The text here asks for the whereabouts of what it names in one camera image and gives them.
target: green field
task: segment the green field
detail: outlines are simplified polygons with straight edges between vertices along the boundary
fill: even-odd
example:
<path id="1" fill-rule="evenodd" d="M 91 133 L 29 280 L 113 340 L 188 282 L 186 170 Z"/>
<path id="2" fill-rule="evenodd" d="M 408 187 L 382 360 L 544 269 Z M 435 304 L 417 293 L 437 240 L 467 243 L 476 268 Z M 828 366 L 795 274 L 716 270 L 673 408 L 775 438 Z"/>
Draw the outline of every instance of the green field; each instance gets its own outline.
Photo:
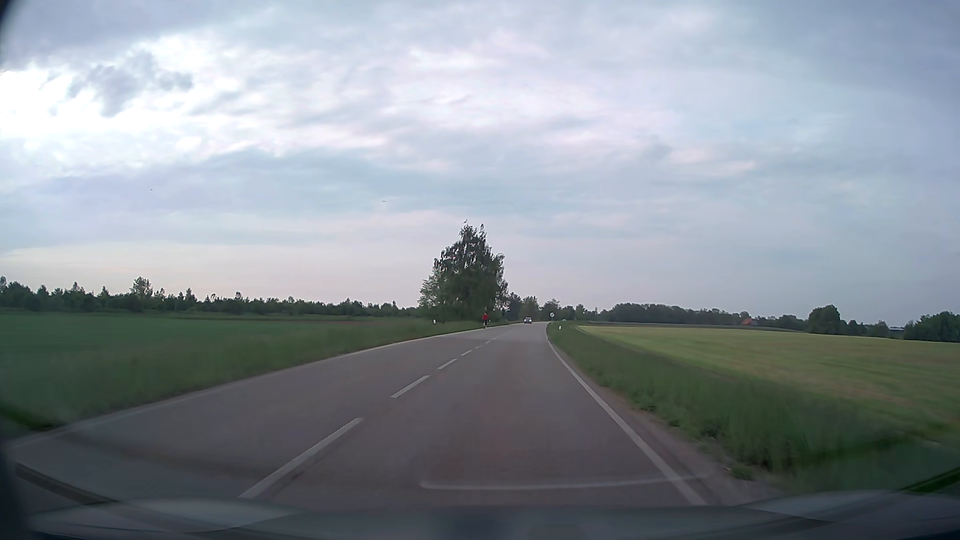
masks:
<path id="1" fill-rule="evenodd" d="M 960 346 L 801 332 L 584 327 L 702 367 L 868 407 L 892 421 L 960 427 Z"/>
<path id="2" fill-rule="evenodd" d="M 960 475 L 956 344 L 568 323 L 548 333 L 600 384 L 789 490 Z"/>
<path id="3" fill-rule="evenodd" d="M 231 380 L 477 323 L 0 313 L 0 417 L 47 429 Z"/>

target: white road marking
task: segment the white road marking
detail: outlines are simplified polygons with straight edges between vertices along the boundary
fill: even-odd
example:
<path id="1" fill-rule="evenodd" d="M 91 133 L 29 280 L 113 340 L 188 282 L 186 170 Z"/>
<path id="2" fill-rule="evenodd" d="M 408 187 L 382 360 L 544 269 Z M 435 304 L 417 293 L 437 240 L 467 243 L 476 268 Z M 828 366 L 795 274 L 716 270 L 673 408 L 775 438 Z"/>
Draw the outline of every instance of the white road marking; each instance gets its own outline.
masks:
<path id="1" fill-rule="evenodd" d="M 701 479 L 706 475 L 685 477 L 686 479 Z M 443 484 L 428 481 L 422 481 L 420 487 L 423 489 L 438 489 L 449 491 L 540 491 L 544 489 L 595 489 L 601 487 L 622 487 L 628 485 L 645 485 L 651 483 L 663 483 L 670 481 L 664 478 L 655 479 L 631 479 L 631 480 L 609 480 L 596 482 L 571 482 L 571 483 L 534 483 L 534 484 Z"/>
<path id="2" fill-rule="evenodd" d="M 554 348 L 553 343 L 550 343 L 549 341 L 547 341 L 547 345 L 550 346 L 550 349 L 553 351 L 553 354 L 556 355 L 557 360 L 559 360 L 564 365 L 566 370 L 570 372 L 570 375 L 572 375 L 573 378 L 576 379 L 577 382 L 579 382 L 580 385 L 587 390 L 589 395 L 601 407 L 603 407 L 605 411 L 607 411 L 607 414 L 609 414 L 610 417 L 613 418 L 613 421 L 616 422 L 616 424 L 620 426 L 620 428 L 625 433 L 627 433 L 627 436 L 630 437 L 630 440 L 634 441 L 634 444 L 636 444 L 637 447 L 640 448 L 643 451 L 643 453 L 646 454 L 646 456 L 651 461 L 653 461 L 654 465 L 656 465 L 657 468 L 660 469 L 660 472 L 663 473 L 663 475 L 667 477 L 668 480 L 670 480 L 670 482 L 674 485 L 674 487 L 676 487 L 677 490 L 680 491 L 680 493 L 683 494 L 684 497 L 686 497 L 686 499 L 690 501 L 691 504 L 707 503 L 706 501 L 704 501 L 704 498 L 700 496 L 700 494 L 698 494 L 696 491 L 693 491 L 693 488 L 691 488 L 689 485 L 686 484 L 684 479 L 681 478 L 681 476 L 678 475 L 677 472 L 673 470 L 673 467 L 667 464 L 666 461 L 663 461 L 663 458 L 660 457 L 660 455 L 657 454 L 657 452 L 654 451 L 654 449 L 650 448 L 650 445 L 648 445 L 645 440 L 643 440 L 639 435 L 636 434 L 636 431 L 634 431 L 634 429 L 631 428 L 629 424 L 624 422 L 623 418 L 621 418 L 620 415 L 617 414 L 616 411 L 613 410 L 613 408 L 610 407 L 610 405 L 608 405 L 607 402 L 603 400 L 603 398 L 601 398 L 599 395 L 597 395 L 596 392 L 593 391 L 593 388 L 590 388 L 589 385 L 586 382 L 584 382 L 584 380 L 581 379 L 579 375 L 577 375 L 577 372 L 573 371 L 573 368 L 570 367 L 570 364 L 566 363 L 566 360 L 564 360 L 560 356 L 560 353 L 557 352 L 557 349 Z"/>
<path id="3" fill-rule="evenodd" d="M 430 376 L 429 376 L 429 375 L 424 375 L 423 377 L 420 377 L 419 379 L 414 380 L 414 381 L 411 382 L 410 384 L 407 384 L 406 386 L 404 386 L 402 390 L 400 390 L 399 392 L 395 393 L 393 396 L 390 396 L 390 397 L 391 397 L 391 398 L 398 398 L 398 397 L 402 396 L 407 390 L 413 388 L 414 386 L 420 384 L 421 382 L 424 382 L 427 377 L 430 377 Z"/>
<path id="4" fill-rule="evenodd" d="M 266 478 L 264 478 L 263 480 L 257 482 L 252 488 L 248 489 L 247 491 L 241 493 L 241 494 L 240 494 L 240 498 L 241 498 L 241 499 L 252 499 L 252 498 L 256 497 L 257 495 L 260 495 L 260 494 L 263 493 L 267 488 L 269 488 L 270 486 L 272 486 L 272 485 L 274 485 L 275 483 L 277 483 L 280 479 L 282 479 L 283 477 L 285 477 L 285 476 L 293 473 L 293 472 L 294 472 L 298 467 L 300 467 L 307 459 L 313 457 L 314 454 L 316 454 L 317 452 L 323 450 L 323 449 L 324 449 L 326 446 L 328 446 L 330 443 L 332 443 L 333 441 L 335 441 L 335 440 L 339 439 L 341 436 L 343 436 L 344 433 L 346 433 L 347 431 L 350 431 L 350 428 L 353 428 L 354 426 L 356 426 L 357 424 L 359 424 L 359 423 L 361 423 L 361 422 L 363 422 L 363 418 L 354 418 L 353 420 L 350 420 L 349 422 L 347 422 L 347 424 L 346 424 L 345 426 L 343 426 L 342 428 L 340 428 L 340 429 L 332 432 L 332 433 L 331 433 L 330 435 L 328 435 L 324 440 L 322 440 L 322 441 L 320 441 L 319 443 L 311 446 L 309 450 L 307 450 L 307 451 L 304 452 L 303 454 L 298 455 L 297 457 L 294 457 L 292 460 L 290 460 L 289 463 L 287 463 L 286 465 L 284 465 L 284 466 L 280 467 L 279 469 L 273 471 L 268 477 L 266 477 Z"/>

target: road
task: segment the road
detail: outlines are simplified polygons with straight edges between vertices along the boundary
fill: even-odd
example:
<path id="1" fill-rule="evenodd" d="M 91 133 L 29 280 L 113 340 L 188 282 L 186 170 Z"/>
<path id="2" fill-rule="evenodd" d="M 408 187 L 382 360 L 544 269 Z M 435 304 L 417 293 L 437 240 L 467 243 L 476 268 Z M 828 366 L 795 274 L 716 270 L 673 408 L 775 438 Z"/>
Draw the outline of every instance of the road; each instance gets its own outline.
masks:
<path id="1" fill-rule="evenodd" d="M 511 325 L 241 380 L 10 450 L 60 492 L 21 482 L 31 509 L 91 496 L 311 509 L 716 503 L 603 394 L 544 324 Z"/>

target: white edge line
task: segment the white edge line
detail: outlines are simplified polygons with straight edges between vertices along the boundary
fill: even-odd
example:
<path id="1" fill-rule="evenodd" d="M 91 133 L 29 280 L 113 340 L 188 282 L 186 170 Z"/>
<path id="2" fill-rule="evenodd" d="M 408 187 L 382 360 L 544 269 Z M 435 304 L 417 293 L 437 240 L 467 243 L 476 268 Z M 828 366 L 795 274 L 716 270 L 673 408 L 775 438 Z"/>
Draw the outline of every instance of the white edge line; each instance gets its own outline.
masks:
<path id="1" fill-rule="evenodd" d="M 346 424 L 345 426 L 343 426 L 342 428 L 340 428 L 340 429 L 332 432 L 330 435 L 328 435 L 327 437 L 325 437 L 324 440 L 322 440 L 322 441 L 320 441 L 319 443 L 311 446 L 306 452 L 304 452 L 303 454 L 298 455 L 297 457 L 294 457 L 293 459 L 290 460 L 289 463 L 287 463 L 286 465 L 284 465 L 284 466 L 280 467 L 279 469 L 273 471 L 268 477 L 266 477 L 266 478 L 264 478 L 263 480 L 257 482 L 256 484 L 253 485 L 253 487 L 251 487 L 251 488 L 248 489 L 247 491 L 241 493 L 241 494 L 240 494 L 240 498 L 241 498 L 241 499 L 252 499 L 252 498 L 256 497 L 257 495 L 260 495 L 260 494 L 263 493 L 267 488 L 269 488 L 270 486 L 272 486 L 272 485 L 274 485 L 275 483 L 277 483 L 278 480 L 280 480 L 280 479 L 282 479 L 283 477 L 289 475 L 289 474 L 292 473 L 294 470 L 296 470 L 298 467 L 300 467 L 300 466 L 303 464 L 304 461 L 306 461 L 307 459 L 309 459 L 310 457 L 312 457 L 312 456 L 313 456 L 314 454 L 316 454 L 317 452 L 323 450 L 327 445 L 329 445 L 329 444 L 332 443 L 333 441 L 339 439 L 344 433 L 346 433 L 347 431 L 350 431 L 350 428 L 356 426 L 357 424 L 359 424 L 359 423 L 361 423 L 361 422 L 363 422 L 363 418 L 354 418 L 353 420 L 350 420 L 349 422 L 347 422 L 347 424 Z"/>
<path id="2" fill-rule="evenodd" d="M 411 382 L 410 384 L 407 384 L 406 386 L 404 386 L 402 390 L 400 390 L 399 392 L 395 393 L 393 396 L 390 396 L 390 397 L 391 397 L 391 398 L 398 398 L 398 397 L 402 396 L 407 390 L 413 388 L 414 386 L 420 384 L 421 382 L 424 382 L 427 377 L 430 377 L 430 376 L 429 376 L 429 375 L 424 375 L 423 377 L 420 377 L 419 379 L 414 380 L 414 381 Z"/>
<path id="3" fill-rule="evenodd" d="M 296 365 L 296 366 L 290 366 L 290 367 L 288 367 L 288 368 L 283 368 L 283 369 L 279 369 L 279 370 L 276 370 L 276 371 L 271 371 L 271 372 L 268 372 L 268 373 L 263 373 L 263 374 L 260 374 L 260 375 L 254 375 L 253 377 L 247 377 L 247 378 L 241 379 L 241 380 L 232 380 L 232 381 L 230 381 L 230 382 L 225 382 L 225 383 L 219 384 L 219 385 L 217 385 L 217 386 L 211 386 L 211 387 L 209 387 L 209 388 L 204 388 L 204 389 L 201 389 L 201 390 L 195 390 L 195 391 L 193 391 L 193 392 L 189 392 L 189 393 L 186 393 L 186 394 L 181 394 L 181 395 L 179 395 L 179 396 L 175 396 L 175 397 L 173 397 L 173 398 L 168 398 L 168 399 L 166 399 L 166 400 L 162 400 L 162 401 L 159 401 L 159 402 L 153 402 L 153 403 L 151 403 L 151 404 L 138 405 L 138 406 L 135 406 L 135 407 L 131 407 L 131 408 L 123 409 L 123 410 L 118 410 L 118 411 L 116 411 L 116 412 L 111 412 L 111 413 L 108 413 L 108 414 L 104 414 L 104 415 L 102 415 L 102 416 L 96 416 L 96 417 L 93 417 L 93 418 L 88 418 L 88 419 L 86 419 L 86 420 L 81 420 L 80 422 L 73 422 L 73 423 L 71 423 L 71 424 L 67 424 L 66 426 L 63 426 L 63 427 L 61 427 L 61 428 L 57 428 L 57 429 L 55 429 L 55 430 L 44 431 L 44 432 L 42 432 L 42 433 L 34 433 L 34 434 L 31 434 L 31 435 L 26 435 L 26 436 L 24 436 L 24 437 L 22 437 L 22 438 L 19 438 L 19 439 L 16 439 L 16 440 L 6 441 L 6 445 L 7 445 L 7 448 L 10 449 L 10 450 L 13 450 L 13 449 L 16 449 L 16 448 L 25 447 L 25 446 L 34 444 L 34 443 L 36 443 L 36 442 L 40 442 L 40 441 L 43 441 L 43 440 L 47 440 L 47 439 L 50 439 L 50 438 L 54 438 L 54 437 L 57 437 L 57 436 L 60 436 L 60 435 L 63 435 L 63 434 L 65 434 L 65 433 L 69 433 L 69 432 L 72 432 L 72 431 L 84 430 L 84 429 L 86 429 L 86 428 L 92 428 L 92 427 L 94 427 L 94 426 L 99 426 L 100 424 L 104 424 L 104 423 L 106 423 L 106 422 L 112 422 L 112 421 L 114 421 L 114 420 L 120 420 L 120 419 L 126 418 L 126 417 L 128 417 L 128 416 L 133 416 L 134 414 L 140 414 L 140 413 L 142 413 L 142 412 L 148 412 L 148 411 L 153 410 L 153 409 L 155 409 L 155 408 L 161 408 L 161 407 L 165 407 L 165 406 L 168 406 L 168 405 L 175 405 L 175 404 L 178 404 L 178 403 L 187 402 L 187 401 L 190 401 L 190 400 L 193 400 L 193 399 L 196 399 L 196 398 L 201 398 L 201 397 L 209 396 L 209 395 L 211 395 L 211 394 L 216 394 L 216 393 L 222 392 L 222 391 L 224 391 L 224 390 L 230 390 L 231 388 L 233 388 L 233 387 L 235 387 L 235 386 L 243 386 L 244 384 L 250 384 L 251 382 L 254 382 L 254 381 L 257 381 L 257 380 L 266 379 L 266 378 L 269 378 L 269 377 L 275 377 L 275 376 L 277 376 L 277 375 L 281 375 L 281 374 L 283 374 L 283 373 L 287 373 L 287 372 L 290 372 L 290 371 L 295 371 L 295 370 L 299 370 L 299 369 L 306 369 L 306 368 L 308 368 L 308 367 L 310 367 L 310 366 L 313 366 L 313 365 L 315 365 L 315 364 L 318 364 L 318 363 L 320 363 L 320 362 L 336 361 L 336 360 L 338 360 L 338 359 L 340 359 L 340 358 L 346 358 L 346 357 L 348 357 L 348 356 L 362 355 L 363 353 L 369 353 L 370 351 L 376 351 L 377 349 L 386 349 L 387 347 L 393 347 L 393 346 L 395 346 L 395 345 L 403 345 L 403 344 L 405 344 L 405 343 L 413 343 L 413 342 L 415 342 L 415 341 L 422 341 L 422 340 L 424 340 L 424 339 L 433 339 L 434 337 L 444 337 L 444 336 L 446 336 L 446 335 L 456 335 L 456 334 L 458 334 L 458 333 L 465 333 L 465 332 L 468 332 L 468 331 L 481 331 L 481 330 L 483 330 L 483 329 L 473 329 L 473 330 L 463 330 L 463 331 L 452 331 L 452 332 L 448 332 L 448 333 L 437 333 L 437 334 L 434 334 L 434 335 L 427 335 L 427 336 L 425 336 L 425 337 L 418 337 L 418 338 L 416 338 L 416 339 L 407 339 L 407 340 L 405 340 L 405 341 L 397 341 L 397 342 L 395 342 L 395 343 L 387 343 L 386 345 L 377 345 L 376 347 L 370 347 L 369 349 L 361 349 L 360 351 L 353 351 L 353 352 L 351 352 L 351 353 L 343 353 L 342 355 L 329 356 L 329 357 L 327 357 L 327 358 L 321 358 L 321 359 L 319 359 L 319 360 L 313 360 L 313 361 L 311 361 L 311 362 L 307 362 L 307 363 L 304 363 L 304 364 L 300 364 L 300 365 Z"/>
<path id="4" fill-rule="evenodd" d="M 596 403 L 598 403 L 601 407 L 603 407 L 605 411 L 607 411 L 607 414 L 609 414 L 610 417 L 613 418 L 613 421 L 616 422 L 616 424 L 620 426 L 620 428 L 625 433 L 627 433 L 627 436 L 630 437 L 630 440 L 634 441 L 634 444 L 636 444 L 637 447 L 640 448 L 643 451 L 643 453 L 646 454 L 646 456 L 651 461 L 653 461 L 654 465 L 656 465 L 657 468 L 660 469 L 660 472 L 663 473 L 663 475 L 667 477 L 668 480 L 670 480 L 670 482 L 674 485 L 674 487 L 676 487 L 677 490 L 680 491 L 680 493 L 683 494 L 683 496 L 686 497 L 686 499 L 691 504 L 707 503 L 706 501 L 704 501 L 704 498 L 700 496 L 700 494 L 698 494 L 696 491 L 693 491 L 693 488 L 687 485 L 684 479 L 681 478 L 681 476 L 678 475 L 677 472 L 673 470 L 673 467 L 667 464 L 666 461 L 663 461 L 663 458 L 660 457 L 660 455 L 657 454 L 657 452 L 654 451 L 654 449 L 650 448 L 650 445 L 648 445 L 647 442 L 643 440 L 642 437 L 636 434 L 636 431 L 634 431 L 634 429 L 631 428 L 629 424 L 624 422 L 623 418 L 621 418 L 620 415 L 617 414 L 616 411 L 613 410 L 613 408 L 610 407 L 610 405 L 608 405 L 607 402 L 603 400 L 603 398 L 601 398 L 599 395 L 597 395 L 596 392 L 593 391 L 593 388 L 590 388 L 589 385 L 586 382 L 584 382 L 584 380 L 581 379 L 579 375 L 577 375 L 577 372 L 573 371 L 573 368 L 570 367 L 570 364 L 566 363 L 566 360 L 564 360 L 560 356 L 560 353 L 557 352 L 557 349 L 554 348 L 553 343 L 550 343 L 549 341 L 547 341 L 547 345 L 550 346 L 550 350 L 553 351 L 553 354 L 557 357 L 557 360 L 559 360 L 564 365 L 566 370 L 570 372 L 570 375 L 572 375 L 574 379 L 576 379 L 577 382 L 579 382 L 580 385 L 587 390 L 589 395 L 593 398 L 594 401 L 596 401 Z"/>
<path id="5" fill-rule="evenodd" d="M 702 479 L 707 475 L 695 475 L 685 477 L 686 479 Z M 663 483 L 668 479 L 633 479 L 633 480 L 611 480 L 597 482 L 581 483 L 544 483 L 544 484 L 517 484 L 517 485 L 461 485 L 461 484 L 442 484 L 422 481 L 420 487 L 423 489 L 436 489 L 447 491 L 542 491 L 546 489 L 595 489 L 602 487 L 624 487 L 631 485 L 647 485 L 652 483 Z"/>

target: sky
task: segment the sky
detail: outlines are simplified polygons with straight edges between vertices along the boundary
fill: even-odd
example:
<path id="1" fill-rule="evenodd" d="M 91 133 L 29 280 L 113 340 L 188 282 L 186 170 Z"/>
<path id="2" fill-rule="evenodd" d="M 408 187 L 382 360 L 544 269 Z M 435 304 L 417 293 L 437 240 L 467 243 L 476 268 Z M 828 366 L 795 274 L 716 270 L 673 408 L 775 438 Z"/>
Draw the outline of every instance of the sky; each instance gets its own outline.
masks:
<path id="1" fill-rule="evenodd" d="M 960 311 L 960 4 L 25 0 L 0 274 L 416 303 Z"/>

